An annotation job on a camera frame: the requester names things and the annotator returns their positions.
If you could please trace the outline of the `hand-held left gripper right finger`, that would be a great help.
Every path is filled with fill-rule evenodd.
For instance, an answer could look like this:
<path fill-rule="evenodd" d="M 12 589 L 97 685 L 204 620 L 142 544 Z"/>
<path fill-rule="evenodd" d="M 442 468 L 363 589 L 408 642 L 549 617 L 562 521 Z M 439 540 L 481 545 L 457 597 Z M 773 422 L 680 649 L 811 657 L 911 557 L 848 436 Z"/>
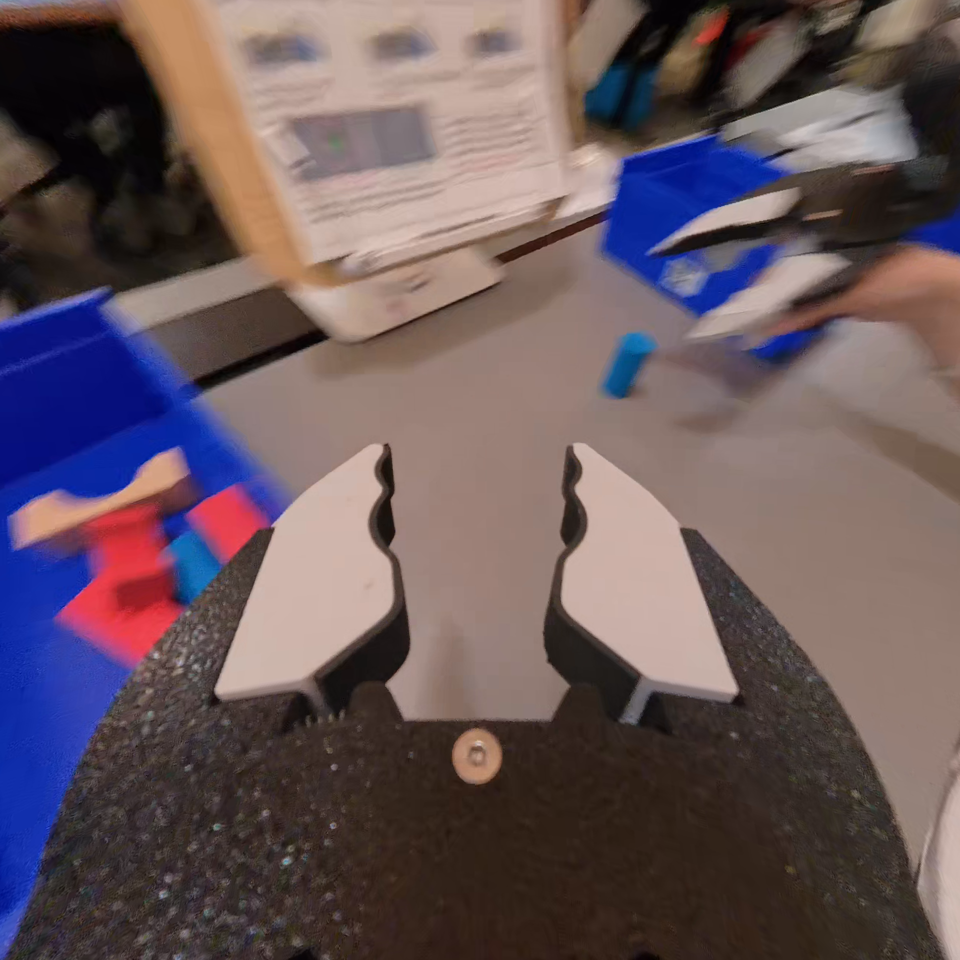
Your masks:
<path fill-rule="evenodd" d="M 592 447 L 565 451 L 562 549 L 546 607 L 549 665 L 638 724 L 655 697 L 722 705 L 739 685 L 673 514 Z"/>

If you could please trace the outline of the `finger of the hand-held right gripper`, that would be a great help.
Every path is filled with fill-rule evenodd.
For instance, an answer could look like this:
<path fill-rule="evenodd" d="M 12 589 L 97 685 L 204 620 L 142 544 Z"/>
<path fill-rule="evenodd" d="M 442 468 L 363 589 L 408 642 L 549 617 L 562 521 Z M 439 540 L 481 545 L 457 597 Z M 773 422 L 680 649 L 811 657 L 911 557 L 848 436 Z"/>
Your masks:
<path fill-rule="evenodd" d="M 740 198 L 706 211 L 649 247 L 649 257 L 669 258 L 724 244 L 753 241 L 791 221 L 803 197 L 799 187 Z"/>
<path fill-rule="evenodd" d="M 703 314 L 684 335 L 688 343 L 743 337 L 770 328 L 804 295 L 854 266 L 839 253 L 802 253 L 777 258 L 756 282 Z"/>

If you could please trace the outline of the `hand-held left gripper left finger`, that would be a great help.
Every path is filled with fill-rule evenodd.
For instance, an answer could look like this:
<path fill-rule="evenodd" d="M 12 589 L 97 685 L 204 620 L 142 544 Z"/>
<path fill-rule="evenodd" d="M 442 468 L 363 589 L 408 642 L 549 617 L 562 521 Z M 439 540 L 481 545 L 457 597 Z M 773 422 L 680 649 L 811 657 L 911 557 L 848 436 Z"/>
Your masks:
<path fill-rule="evenodd" d="M 359 686 L 399 672 L 411 637 L 394 492 L 390 446 L 372 443 L 273 523 L 214 685 L 219 701 L 292 693 L 333 716 Z"/>

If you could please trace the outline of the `blue wooden cylinder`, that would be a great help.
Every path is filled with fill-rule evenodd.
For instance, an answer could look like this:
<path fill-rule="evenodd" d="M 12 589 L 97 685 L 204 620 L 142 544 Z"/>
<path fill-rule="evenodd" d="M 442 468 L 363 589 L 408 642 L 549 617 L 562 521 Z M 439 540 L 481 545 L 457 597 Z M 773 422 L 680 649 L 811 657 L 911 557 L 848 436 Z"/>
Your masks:
<path fill-rule="evenodd" d="M 602 394 L 617 400 L 628 397 L 657 348 L 656 339 L 649 333 L 633 331 L 621 336 L 601 380 Z"/>
<path fill-rule="evenodd" d="M 222 570 L 221 561 L 192 530 L 172 539 L 165 553 L 174 573 L 175 598 L 185 607 L 189 606 Z"/>

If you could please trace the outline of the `red arch block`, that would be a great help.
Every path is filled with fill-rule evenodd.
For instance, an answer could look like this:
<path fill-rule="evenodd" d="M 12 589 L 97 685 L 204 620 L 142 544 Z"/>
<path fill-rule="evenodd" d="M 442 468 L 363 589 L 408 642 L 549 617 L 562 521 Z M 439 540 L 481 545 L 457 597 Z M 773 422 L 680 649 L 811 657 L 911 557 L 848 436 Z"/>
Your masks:
<path fill-rule="evenodd" d="M 157 503 L 107 512 L 87 522 L 81 532 L 92 586 L 109 611 L 138 614 L 175 601 L 174 564 Z"/>

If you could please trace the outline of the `blue plastic bin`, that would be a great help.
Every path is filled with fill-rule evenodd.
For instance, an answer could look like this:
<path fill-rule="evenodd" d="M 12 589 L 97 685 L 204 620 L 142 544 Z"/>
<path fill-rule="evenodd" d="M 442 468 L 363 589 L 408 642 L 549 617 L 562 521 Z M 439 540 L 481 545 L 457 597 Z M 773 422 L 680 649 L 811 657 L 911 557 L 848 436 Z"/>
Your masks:
<path fill-rule="evenodd" d="M 704 314 L 756 282 L 778 258 L 822 254 L 818 241 L 807 226 L 799 222 L 795 209 L 790 222 L 764 238 L 669 257 L 649 256 L 649 248 L 701 214 L 737 200 L 790 187 L 798 187 L 804 196 L 805 186 L 810 185 L 814 174 L 833 171 L 851 162 L 875 161 L 854 160 L 812 171 L 786 173 L 748 150 L 722 143 L 717 137 L 638 154 L 623 164 L 609 215 L 604 252 L 681 304 L 694 317 L 695 326 Z M 906 234 L 884 258 L 905 246 L 929 247 L 958 256 L 958 206 L 942 220 L 929 222 Z M 824 336 L 825 329 L 838 320 L 840 318 L 778 335 L 770 334 L 768 327 L 754 334 L 719 341 L 738 340 L 760 360 L 780 366 L 812 347 Z M 926 348 L 935 367 L 950 371 L 958 367 L 958 359 L 939 364 L 929 348 L 918 341 Z"/>
<path fill-rule="evenodd" d="M 15 550 L 9 517 L 57 489 L 111 494 L 172 448 L 203 497 L 243 484 L 270 521 L 289 503 L 170 358 L 115 322 L 111 298 L 91 291 L 2 321 L 2 954 L 74 771 L 140 660 L 103 652 L 56 621 L 89 584 L 87 561 Z"/>

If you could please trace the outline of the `person's right hand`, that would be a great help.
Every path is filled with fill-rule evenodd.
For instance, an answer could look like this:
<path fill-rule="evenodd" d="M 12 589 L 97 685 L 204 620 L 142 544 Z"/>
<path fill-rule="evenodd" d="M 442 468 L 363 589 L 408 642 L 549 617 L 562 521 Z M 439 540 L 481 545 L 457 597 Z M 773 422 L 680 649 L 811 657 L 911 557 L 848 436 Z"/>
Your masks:
<path fill-rule="evenodd" d="M 769 332 L 786 334 L 843 318 L 901 325 L 928 347 L 939 364 L 954 362 L 958 359 L 958 255 L 928 246 L 903 246 L 843 292 L 784 313 Z"/>

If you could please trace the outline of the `long red rectangular block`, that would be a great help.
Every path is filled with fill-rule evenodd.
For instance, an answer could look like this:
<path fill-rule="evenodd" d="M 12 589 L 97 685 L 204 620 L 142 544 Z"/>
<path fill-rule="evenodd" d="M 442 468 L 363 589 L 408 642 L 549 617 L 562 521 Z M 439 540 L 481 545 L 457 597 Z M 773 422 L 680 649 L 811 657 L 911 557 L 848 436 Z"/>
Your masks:
<path fill-rule="evenodd" d="M 233 484 L 204 498 L 185 514 L 189 528 L 221 565 L 233 559 L 272 522 L 243 484 Z"/>

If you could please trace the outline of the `natural wooden arch block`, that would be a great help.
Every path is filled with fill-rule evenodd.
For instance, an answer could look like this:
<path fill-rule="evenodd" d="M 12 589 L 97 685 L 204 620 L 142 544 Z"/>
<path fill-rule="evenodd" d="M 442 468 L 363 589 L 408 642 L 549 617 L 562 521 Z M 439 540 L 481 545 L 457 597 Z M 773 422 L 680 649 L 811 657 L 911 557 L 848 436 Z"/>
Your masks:
<path fill-rule="evenodd" d="M 168 517 L 193 506 L 198 498 L 186 453 L 174 447 L 143 463 L 130 482 L 114 493 L 80 497 L 56 489 L 31 499 L 8 517 L 9 542 L 14 551 L 52 547 L 75 552 L 81 533 L 92 522 L 140 507 Z"/>

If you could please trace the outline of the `white stand base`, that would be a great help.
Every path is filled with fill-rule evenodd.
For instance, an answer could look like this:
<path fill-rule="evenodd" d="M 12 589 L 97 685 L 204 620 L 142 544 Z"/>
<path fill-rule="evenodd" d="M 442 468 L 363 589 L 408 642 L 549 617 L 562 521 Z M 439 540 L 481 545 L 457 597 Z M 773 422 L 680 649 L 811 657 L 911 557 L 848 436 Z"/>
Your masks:
<path fill-rule="evenodd" d="M 284 291 L 328 339 L 359 344 L 491 290 L 504 277 L 496 258 L 468 246 L 336 287 Z"/>

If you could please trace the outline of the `person's white shirt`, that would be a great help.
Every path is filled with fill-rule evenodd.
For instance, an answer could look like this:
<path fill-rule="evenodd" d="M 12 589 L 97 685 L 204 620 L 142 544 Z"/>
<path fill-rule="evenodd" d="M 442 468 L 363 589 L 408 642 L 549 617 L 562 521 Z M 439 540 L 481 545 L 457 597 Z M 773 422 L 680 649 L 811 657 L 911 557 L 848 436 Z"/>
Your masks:
<path fill-rule="evenodd" d="M 918 861 L 917 890 L 941 948 L 959 958 L 959 751 L 947 768 L 936 816 Z"/>

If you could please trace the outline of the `wooden display board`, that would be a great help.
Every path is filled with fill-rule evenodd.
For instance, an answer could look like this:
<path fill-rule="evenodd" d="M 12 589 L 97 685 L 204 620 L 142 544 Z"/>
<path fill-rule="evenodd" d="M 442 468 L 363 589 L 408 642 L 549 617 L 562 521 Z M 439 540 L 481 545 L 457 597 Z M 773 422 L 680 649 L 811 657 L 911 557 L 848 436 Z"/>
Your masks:
<path fill-rule="evenodd" d="M 436 248 L 418 258 L 398 260 L 379 254 L 367 260 L 306 265 L 298 257 L 294 237 L 272 187 L 266 161 L 258 152 L 252 129 L 242 113 L 238 88 L 230 75 L 218 42 L 212 38 L 205 2 L 120 2 L 126 28 L 145 57 L 151 76 L 172 109 L 199 173 L 239 249 L 255 258 L 277 282 L 333 287 L 433 258 L 443 253 L 510 234 L 546 221 L 562 201 L 538 219 L 515 222 L 511 228 L 460 245 Z M 556 2 L 561 39 L 563 103 L 571 129 L 566 90 L 566 16 L 564 2 Z"/>

